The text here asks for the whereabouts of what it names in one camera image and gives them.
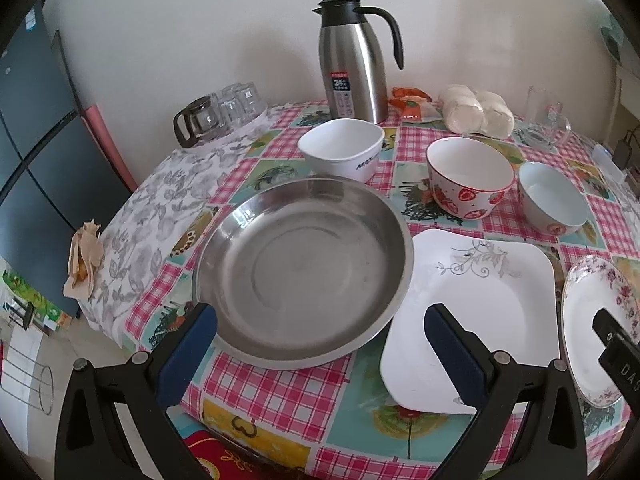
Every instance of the wire rack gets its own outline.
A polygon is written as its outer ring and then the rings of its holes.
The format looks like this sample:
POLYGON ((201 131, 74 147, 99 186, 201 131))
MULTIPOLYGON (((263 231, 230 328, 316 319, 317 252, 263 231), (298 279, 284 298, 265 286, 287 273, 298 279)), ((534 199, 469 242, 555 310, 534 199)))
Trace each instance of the wire rack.
POLYGON ((0 390, 46 415, 53 409, 53 373, 43 365, 20 352, 0 332, 0 390), (26 399, 19 393, 28 389, 26 399))

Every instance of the white bowl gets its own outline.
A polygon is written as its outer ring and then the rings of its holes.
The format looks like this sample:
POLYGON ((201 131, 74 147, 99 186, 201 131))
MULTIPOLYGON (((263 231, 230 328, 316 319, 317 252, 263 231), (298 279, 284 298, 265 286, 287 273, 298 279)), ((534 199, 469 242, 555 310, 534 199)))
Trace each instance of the white bowl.
POLYGON ((446 137, 427 148, 433 198, 458 218, 489 215, 511 187, 509 161, 495 148, 467 137, 446 137))
POLYGON ((385 131, 359 119, 334 119, 300 137, 298 149, 316 174, 366 182, 376 172, 385 131))
POLYGON ((560 171, 541 162, 525 162, 518 170, 518 196, 524 215, 544 234, 563 236, 587 221, 587 201, 560 171))

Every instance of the refrigerator door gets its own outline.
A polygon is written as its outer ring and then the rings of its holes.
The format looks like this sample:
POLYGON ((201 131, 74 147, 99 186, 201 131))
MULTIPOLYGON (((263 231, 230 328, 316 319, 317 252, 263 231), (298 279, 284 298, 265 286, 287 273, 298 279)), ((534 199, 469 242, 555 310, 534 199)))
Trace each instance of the refrigerator door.
POLYGON ((130 195, 80 117, 51 139, 29 168, 76 229, 92 219, 104 229, 130 195))
POLYGON ((9 180, 18 164, 20 164, 20 157, 9 140, 2 115, 0 115, 0 189, 9 180))
POLYGON ((62 295, 74 231, 23 173, 0 205, 0 254, 40 294, 70 316, 78 302, 62 295))
POLYGON ((0 58, 0 112, 22 156, 75 109, 50 45, 38 1, 0 58))

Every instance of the snack bag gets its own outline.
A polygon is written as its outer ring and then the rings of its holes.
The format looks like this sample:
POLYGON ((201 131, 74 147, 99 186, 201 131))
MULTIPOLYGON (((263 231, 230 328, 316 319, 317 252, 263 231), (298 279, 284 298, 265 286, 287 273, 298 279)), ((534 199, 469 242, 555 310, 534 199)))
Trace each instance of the snack bag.
POLYGON ((431 104, 431 97, 418 88, 394 86, 389 104, 400 108, 401 121, 405 123, 431 123, 442 119, 439 111, 431 104))

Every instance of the plate rim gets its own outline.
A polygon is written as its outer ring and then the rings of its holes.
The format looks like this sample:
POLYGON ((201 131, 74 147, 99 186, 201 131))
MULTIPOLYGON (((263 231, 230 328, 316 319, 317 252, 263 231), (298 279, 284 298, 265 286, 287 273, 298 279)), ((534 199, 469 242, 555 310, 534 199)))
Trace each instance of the plate rim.
POLYGON ((296 359, 296 360, 265 359, 265 358, 254 356, 252 354, 247 354, 246 352, 241 351, 240 349, 226 342, 219 335, 219 333, 216 332, 216 335, 212 342, 213 346, 220 348, 222 351, 225 351, 226 353, 231 355, 231 357, 241 360, 243 363, 257 366, 260 368, 271 369, 271 370, 299 370, 304 368, 321 366, 331 361, 334 361, 336 359, 339 359, 341 357, 344 357, 345 355, 352 353, 353 351, 357 350, 358 348, 360 348, 361 346, 369 342, 371 339, 377 336, 386 325, 388 325, 388 323, 392 320, 393 316, 398 311, 398 308, 400 308, 400 305, 402 304, 402 300, 404 299, 404 296, 406 295, 406 292, 409 289, 411 276, 414 270, 414 243, 412 241, 411 232, 409 231, 409 225, 407 224, 402 214, 393 205, 391 200, 389 200, 388 197, 382 195, 382 193, 380 193, 377 189, 371 186, 368 186, 367 184, 364 184, 357 180, 344 178, 340 176, 333 176, 333 175, 332 176, 311 175, 303 178, 287 180, 286 182, 282 182, 280 184, 276 184, 275 186, 270 186, 267 189, 260 190, 259 192, 252 194, 250 197, 247 197, 245 200, 242 200, 242 202, 236 204, 232 209, 230 209, 226 213, 224 217, 220 217, 217 221, 214 218, 216 225, 209 230, 206 237, 202 240, 202 244, 199 248, 200 254, 198 255, 198 259, 196 261, 196 264, 193 267, 193 273, 191 275, 191 299, 194 302, 194 304, 198 303, 198 294, 196 290, 196 285, 198 283, 198 270, 200 269, 200 264, 204 256, 205 249, 207 248, 207 245, 209 244, 211 237, 214 235, 215 232, 217 232, 218 228, 220 227, 220 224, 239 207, 243 206, 249 200, 254 199, 256 196, 262 193, 269 192, 277 187, 290 186, 292 184, 298 184, 300 182, 309 182, 311 180, 338 181, 343 184, 347 184, 348 186, 356 187, 360 190, 364 190, 365 192, 369 192, 373 194, 375 197, 377 197, 377 199, 379 199, 384 205, 387 206, 389 211, 391 211, 392 215, 396 219, 396 222, 399 226, 399 229, 402 235, 402 240, 404 241, 404 254, 405 254, 404 268, 402 270, 400 282, 398 283, 398 288, 396 289, 396 292, 391 298, 391 301, 389 301, 389 304, 386 307, 386 309, 383 311, 383 313, 371 325, 369 325, 369 327, 366 330, 361 332, 360 335, 358 335, 348 343, 345 343, 344 345, 338 348, 335 348, 334 350, 331 350, 329 352, 324 352, 323 354, 320 354, 317 356, 306 357, 303 359, 296 359))
MULTIPOLYGON (((574 272, 574 270, 577 269, 577 267, 579 267, 581 264, 583 264, 586 260, 588 260, 590 258, 592 258, 592 259, 594 259, 596 261, 603 261, 608 266, 611 266, 613 269, 615 269, 616 273, 625 280, 626 284, 630 286, 630 284, 628 283, 628 280, 626 279, 625 275, 622 274, 622 272, 612 262, 610 262, 609 260, 606 260, 603 257, 598 256, 597 254, 586 254, 585 256, 581 257, 575 264, 573 264, 571 266, 571 268, 567 272, 566 277, 564 279, 564 286, 562 287, 562 298, 561 298, 561 302, 560 302, 560 313, 559 313, 559 317, 560 317, 560 323, 559 323, 560 344, 562 345, 562 353, 565 356, 564 361, 566 362, 567 368, 569 368, 569 373, 571 374, 571 378, 572 378, 572 381, 574 383, 576 392, 578 393, 578 396, 582 400, 584 400, 584 402, 586 402, 588 405, 593 406, 594 408, 597 408, 599 410, 604 410, 606 408, 610 408, 616 402, 618 402, 622 398, 622 393, 620 392, 620 390, 618 389, 618 387, 616 386, 616 384, 612 380, 611 383, 618 390, 619 395, 616 397, 615 400, 612 400, 610 402, 607 401, 607 404, 595 404, 584 393, 584 391, 580 387, 580 384, 578 384, 578 380, 576 379, 575 374, 574 374, 574 370, 573 370, 573 368, 571 366, 571 360, 569 359, 569 353, 567 351, 566 339, 564 337, 564 311, 565 311, 565 308, 564 308, 564 297, 565 297, 566 290, 567 290, 567 285, 568 285, 568 282, 569 282, 569 275, 571 275, 571 273, 574 272)), ((640 305, 638 305, 638 298, 636 298, 635 295, 634 295, 634 299, 636 300, 636 316, 640 317, 640 312, 638 312, 638 308, 640 307, 640 305)))
MULTIPOLYGON (((444 232, 444 233, 446 233, 448 235, 455 235, 457 237, 466 238, 468 240, 486 240, 486 241, 489 241, 489 242, 492 242, 492 243, 496 243, 497 242, 499 244, 508 244, 510 246, 519 246, 519 247, 531 246, 531 247, 533 247, 534 252, 539 253, 540 256, 542 256, 544 258, 544 261, 546 261, 548 263, 548 268, 549 268, 549 270, 551 272, 551 276, 554 277, 553 280, 552 280, 552 285, 549 286, 549 291, 552 292, 552 296, 553 296, 554 320, 555 320, 555 323, 556 323, 556 341, 558 342, 558 345, 556 347, 556 351, 557 351, 558 355, 557 355, 556 358, 560 357, 560 355, 561 355, 561 344, 560 344, 560 337, 559 337, 559 333, 558 333, 558 329, 559 329, 559 327, 558 327, 558 319, 557 319, 558 314, 557 314, 557 311, 556 311, 555 272, 554 272, 554 269, 553 269, 553 265, 549 261, 548 257, 546 256, 545 253, 543 253, 543 251, 539 247, 537 247, 534 244, 528 243, 528 242, 519 242, 519 241, 516 241, 516 240, 495 240, 495 239, 490 239, 490 238, 475 238, 475 237, 471 237, 471 236, 468 236, 468 235, 462 235, 462 234, 459 234, 459 233, 455 233, 455 232, 452 232, 452 231, 449 231, 449 230, 446 230, 446 229, 437 228, 437 227, 433 228, 433 229, 428 229, 426 231, 423 231, 420 234, 425 233, 427 231, 429 231, 429 232, 430 231, 444 232)), ((385 341, 385 347, 383 349, 382 356, 380 358, 380 365, 379 365, 380 377, 382 378, 382 381, 385 384, 385 387, 386 387, 387 391, 389 392, 389 395, 392 397, 393 400, 395 400, 395 402, 398 403, 398 405, 403 406, 403 407, 405 407, 406 409, 409 409, 409 410, 415 410, 416 408, 410 408, 408 406, 404 406, 403 404, 401 404, 398 401, 398 399, 396 399, 393 396, 393 394, 391 393, 391 388, 388 386, 387 380, 385 379, 385 375, 383 373, 383 362, 385 361, 385 354, 387 354, 387 343, 388 343, 388 341, 390 339, 390 336, 392 334, 393 328, 394 327, 393 327, 393 322, 392 322, 391 323, 391 327, 389 329, 389 334, 387 335, 387 339, 385 341)), ((475 408, 473 408, 472 406, 465 406, 465 407, 468 408, 468 411, 465 410, 464 412, 462 412, 462 411, 448 412, 447 415, 473 415, 473 413, 477 413, 477 410, 475 408)), ((522 410, 514 411, 514 413, 519 413, 519 412, 523 412, 523 411, 524 411, 524 406, 523 406, 522 410)))

